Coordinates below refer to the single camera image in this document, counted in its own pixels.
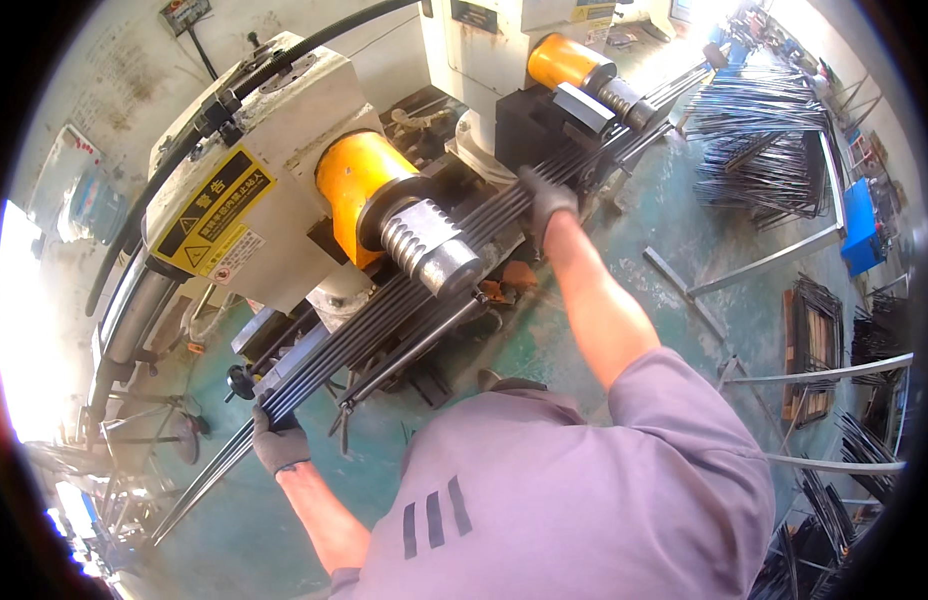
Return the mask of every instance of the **blue container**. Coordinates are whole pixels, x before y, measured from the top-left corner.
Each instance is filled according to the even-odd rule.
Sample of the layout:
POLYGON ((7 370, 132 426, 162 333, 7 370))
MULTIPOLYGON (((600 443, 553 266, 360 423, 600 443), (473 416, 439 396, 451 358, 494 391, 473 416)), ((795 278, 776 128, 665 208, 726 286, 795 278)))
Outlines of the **blue container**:
POLYGON ((127 212, 127 199, 110 187, 100 169, 89 167, 77 183, 68 218, 108 246, 120 232, 127 212))
POLYGON ((847 238, 840 247, 840 257, 854 277, 887 259, 880 248, 874 203, 864 177, 844 192, 844 218, 847 238))

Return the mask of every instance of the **bright light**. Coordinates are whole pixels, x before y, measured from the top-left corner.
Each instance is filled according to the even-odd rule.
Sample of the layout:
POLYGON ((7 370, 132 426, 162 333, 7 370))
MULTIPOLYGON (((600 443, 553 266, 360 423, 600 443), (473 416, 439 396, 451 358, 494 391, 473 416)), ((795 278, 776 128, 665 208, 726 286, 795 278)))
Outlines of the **bright light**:
POLYGON ((66 538, 67 529, 63 526, 63 521, 61 521, 61 511, 57 509, 47 509, 47 515, 54 521, 54 526, 57 527, 57 531, 61 534, 61 537, 66 538))
POLYGON ((55 303, 40 284, 31 244, 40 236, 7 202, 0 238, 0 373, 11 423, 22 442, 52 441, 73 373, 58 346, 55 303))

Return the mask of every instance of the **hand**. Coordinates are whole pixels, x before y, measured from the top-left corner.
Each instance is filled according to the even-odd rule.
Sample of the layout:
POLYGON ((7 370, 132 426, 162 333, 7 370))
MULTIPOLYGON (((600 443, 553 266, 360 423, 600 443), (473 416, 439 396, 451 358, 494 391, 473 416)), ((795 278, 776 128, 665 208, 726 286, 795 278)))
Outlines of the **hand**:
POLYGON ((558 210, 566 210, 577 218, 577 196, 565 185, 548 183, 530 167, 520 167, 520 180, 534 192, 534 241, 538 249, 543 248, 543 236, 547 234, 550 217, 558 210))
POLYGON ((260 406, 254 404, 251 414, 254 415, 254 452, 268 472, 277 475, 297 463, 310 460, 307 434, 294 413, 288 414, 273 427, 260 406))

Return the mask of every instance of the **metal stand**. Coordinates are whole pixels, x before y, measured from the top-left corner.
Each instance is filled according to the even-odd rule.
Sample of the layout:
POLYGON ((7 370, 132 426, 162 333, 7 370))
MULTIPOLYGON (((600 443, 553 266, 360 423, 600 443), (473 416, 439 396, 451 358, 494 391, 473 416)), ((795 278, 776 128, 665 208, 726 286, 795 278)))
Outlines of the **metal stand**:
POLYGON ((837 184, 837 171, 834 166, 833 155, 830 153, 830 143, 827 135, 823 131, 818 132, 818 139, 820 140, 821 150, 824 153, 824 162, 827 163, 830 194, 834 207, 834 223, 825 230, 806 237, 800 242, 788 246, 781 251, 777 251, 768 257, 761 258, 749 265, 732 270, 719 278, 717 277, 705 283, 692 286, 687 285, 677 272, 667 265, 666 261, 664 261, 652 247, 648 246, 643 252, 644 257, 657 267, 661 273, 663 273, 664 277, 681 292, 684 300, 691 308, 704 318, 710 330, 713 331, 721 342, 727 338, 727 332, 717 319, 710 314, 707 308, 698 302, 697 299, 699 296, 710 294, 710 292, 716 292, 717 290, 734 285, 734 283, 743 282, 746 278, 767 273, 795 260, 800 260, 805 256, 809 257, 818 250, 822 250, 823 248, 840 242, 846 235, 844 205, 841 198, 843 190, 839 189, 837 184))

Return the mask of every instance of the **black hose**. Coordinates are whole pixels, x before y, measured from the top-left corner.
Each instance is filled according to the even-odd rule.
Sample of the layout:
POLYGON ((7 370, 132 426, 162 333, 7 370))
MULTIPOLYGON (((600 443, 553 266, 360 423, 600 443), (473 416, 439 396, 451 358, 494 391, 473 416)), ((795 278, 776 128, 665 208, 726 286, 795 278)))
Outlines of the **black hose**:
MULTIPOLYGON (((338 35, 345 34, 351 29, 374 20, 375 18, 384 16, 394 10, 402 9, 405 6, 416 4, 417 1, 418 0, 386 0, 374 6, 368 6, 363 10, 355 12, 351 16, 347 16, 336 23, 328 25, 324 29, 314 33, 311 37, 295 44, 287 50, 287 52, 281 53, 279 56, 268 60, 264 66, 261 66, 254 71, 250 77, 244 79, 241 85, 234 90, 234 95, 240 100, 247 98, 251 95, 251 92, 260 88, 268 79, 274 77, 278 72, 287 68, 294 61, 303 57, 318 46, 322 46, 334 38, 337 38, 338 35)), ((124 222, 120 232, 114 237, 113 241, 110 242, 107 254, 104 256, 104 262, 101 264, 100 270, 97 271, 97 279, 94 280, 94 284, 90 288, 90 295, 87 298, 87 304, 84 309, 84 313, 87 317, 94 316, 94 311, 97 310, 97 302, 100 300, 101 293, 104 291, 104 285, 110 277, 110 271, 117 262, 117 257, 120 256, 121 248, 127 242, 132 228, 140 226, 140 221, 144 217, 147 205, 149 205, 151 200, 154 199, 154 196, 157 195, 160 186, 164 185, 170 174, 177 168, 177 165, 181 164, 181 161, 190 154, 190 151, 194 149, 201 139, 201 134, 195 128, 192 128, 192 126, 186 128, 185 131, 178 134, 172 148, 168 150, 162 158, 158 170, 147 182, 147 186, 144 187, 144 190, 134 203, 134 207, 131 208, 131 213, 127 216, 127 221, 124 222)))
POLYGON ((234 95, 240 100, 247 98, 251 92, 260 88, 266 80, 274 77, 278 72, 287 68, 291 63, 314 50, 314 48, 323 46, 327 42, 337 38, 338 35, 345 34, 351 29, 363 25, 368 21, 373 21, 375 18, 382 17, 387 13, 402 9, 405 6, 417 4, 417 2, 418 0, 386 0, 374 6, 367 6, 363 10, 358 10, 351 16, 344 17, 336 23, 328 25, 324 29, 314 33, 311 37, 295 44, 286 52, 268 60, 264 66, 254 71, 250 77, 244 79, 241 85, 233 90, 234 95))
POLYGON ((97 271, 97 279, 94 280, 94 284, 90 288, 90 296, 87 298, 87 305, 84 307, 84 314, 86 314, 86 316, 94 316, 94 311, 97 310, 97 302, 101 298, 101 292, 104 291, 104 285, 110 277, 110 271, 113 269, 114 263, 117 262, 117 257, 120 256, 120 251, 127 242, 128 236, 130 236, 134 229, 140 227, 140 221, 144 218, 147 205, 151 203, 151 200, 157 195, 160 186, 164 185, 170 174, 177 168, 177 165, 181 164, 181 161, 190 154, 190 151, 194 149, 197 142, 201 141, 201 138, 201 133, 195 128, 191 127, 190 129, 186 129, 178 135, 173 146, 162 157, 158 165, 158 170, 155 171, 154 176, 147 181, 147 185, 144 187, 144 190, 140 192, 137 201, 134 202, 134 206, 127 215, 127 220, 124 221, 124 225, 120 228, 120 232, 111 240, 110 246, 107 248, 104 262, 101 264, 100 270, 97 271))

